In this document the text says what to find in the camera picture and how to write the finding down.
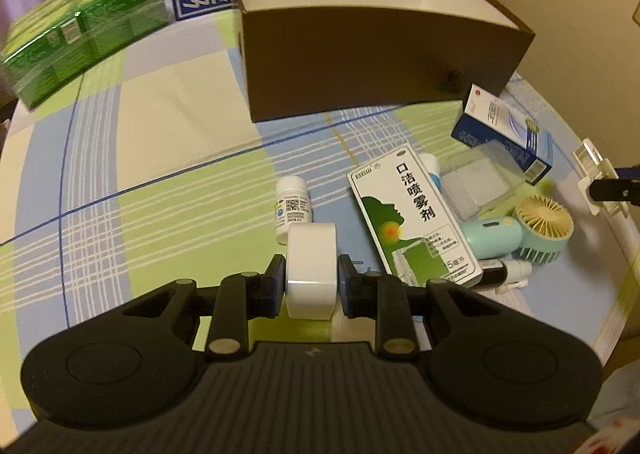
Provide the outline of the blue white medicine box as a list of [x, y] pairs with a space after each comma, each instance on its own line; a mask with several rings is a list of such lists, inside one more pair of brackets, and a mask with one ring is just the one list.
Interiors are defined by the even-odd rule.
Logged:
[[510, 108], [480, 86], [472, 85], [451, 132], [470, 148], [499, 142], [521, 168], [529, 185], [537, 185], [553, 166], [553, 138], [535, 118]]

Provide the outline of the brown open cardboard box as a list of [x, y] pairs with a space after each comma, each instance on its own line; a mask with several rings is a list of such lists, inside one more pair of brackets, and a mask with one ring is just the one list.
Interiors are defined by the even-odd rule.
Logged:
[[255, 122], [498, 94], [534, 31], [496, 0], [235, 0]]

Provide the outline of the white power plug adapter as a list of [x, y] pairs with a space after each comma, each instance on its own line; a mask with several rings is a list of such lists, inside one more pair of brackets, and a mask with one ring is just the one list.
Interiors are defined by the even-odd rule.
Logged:
[[334, 223], [292, 223], [288, 228], [285, 295], [291, 319], [332, 317], [337, 297]]

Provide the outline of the dark small spray bottle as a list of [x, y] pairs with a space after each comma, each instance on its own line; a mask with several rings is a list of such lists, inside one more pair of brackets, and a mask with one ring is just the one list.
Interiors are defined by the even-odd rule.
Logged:
[[480, 261], [482, 276], [474, 289], [500, 289], [524, 281], [533, 273], [533, 263], [514, 259], [486, 259]]

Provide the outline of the mint handheld mini fan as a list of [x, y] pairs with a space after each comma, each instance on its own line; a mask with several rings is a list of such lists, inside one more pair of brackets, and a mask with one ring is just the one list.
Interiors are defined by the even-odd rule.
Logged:
[[542, 195], [525, 196], [510, 216], [462, 223], [477, 259], [513, 255], [545, 265], [553, 263], [573, 235], [574, 220], [559, 202]]

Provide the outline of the blue white ointment tube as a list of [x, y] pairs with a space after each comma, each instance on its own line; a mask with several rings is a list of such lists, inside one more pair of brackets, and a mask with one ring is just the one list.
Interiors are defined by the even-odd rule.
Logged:
[[442, 181], [440, 181], [440, 165], [437, 157], [431, 153], [421, 152], [420, 161], [426, 169], [431, 181], [436, 185], [438, 191], [442, 191]]

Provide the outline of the green shrink-wrapped box pack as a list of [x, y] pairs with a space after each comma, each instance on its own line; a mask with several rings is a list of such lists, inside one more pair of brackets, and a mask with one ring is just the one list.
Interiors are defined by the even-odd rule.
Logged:
[[167, 23], [165, 0], [46, 0], [10, 25], [1, 70], [32, 108]]

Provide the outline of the small white pill bottle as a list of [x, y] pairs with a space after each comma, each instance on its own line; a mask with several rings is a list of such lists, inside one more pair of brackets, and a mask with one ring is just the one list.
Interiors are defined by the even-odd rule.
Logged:
[[276, 240], [285, 245], [292, 223], [312, 222], [311, 201], [306, 181], [299, 176], [284, 176], [276, 185], [274, 229]]

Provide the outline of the clear plastic tray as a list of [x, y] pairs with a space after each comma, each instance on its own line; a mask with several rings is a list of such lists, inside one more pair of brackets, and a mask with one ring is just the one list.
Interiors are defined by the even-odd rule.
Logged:
[[495, 140], [451, 155], [440, 167], [442, 196], [462, 222], [494, 209], [524, 182], [521, 167]]

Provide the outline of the green white spray box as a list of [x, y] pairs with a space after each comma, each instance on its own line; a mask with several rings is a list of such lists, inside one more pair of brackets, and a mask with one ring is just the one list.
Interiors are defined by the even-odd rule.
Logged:
[[482, 267], [419, 155], [405, 143], [347, 175], [385, 270], [410, 286], [471, 287]]

